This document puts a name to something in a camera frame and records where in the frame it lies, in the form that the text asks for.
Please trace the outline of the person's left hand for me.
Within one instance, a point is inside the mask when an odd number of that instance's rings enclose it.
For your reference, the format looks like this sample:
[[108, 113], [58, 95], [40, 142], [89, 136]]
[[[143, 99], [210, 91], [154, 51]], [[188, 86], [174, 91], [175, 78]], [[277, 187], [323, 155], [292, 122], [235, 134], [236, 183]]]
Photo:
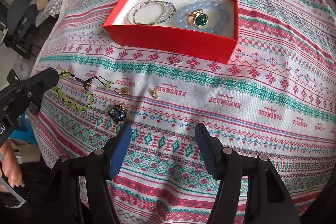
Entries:
[[7, 177], [8, 184], [13, 188], [19, 187], [22, 182], [21, 167], [13, 153], [11, 143], [7, 140], [1, 147], [1, 156], [3, 156], [2, 170]]

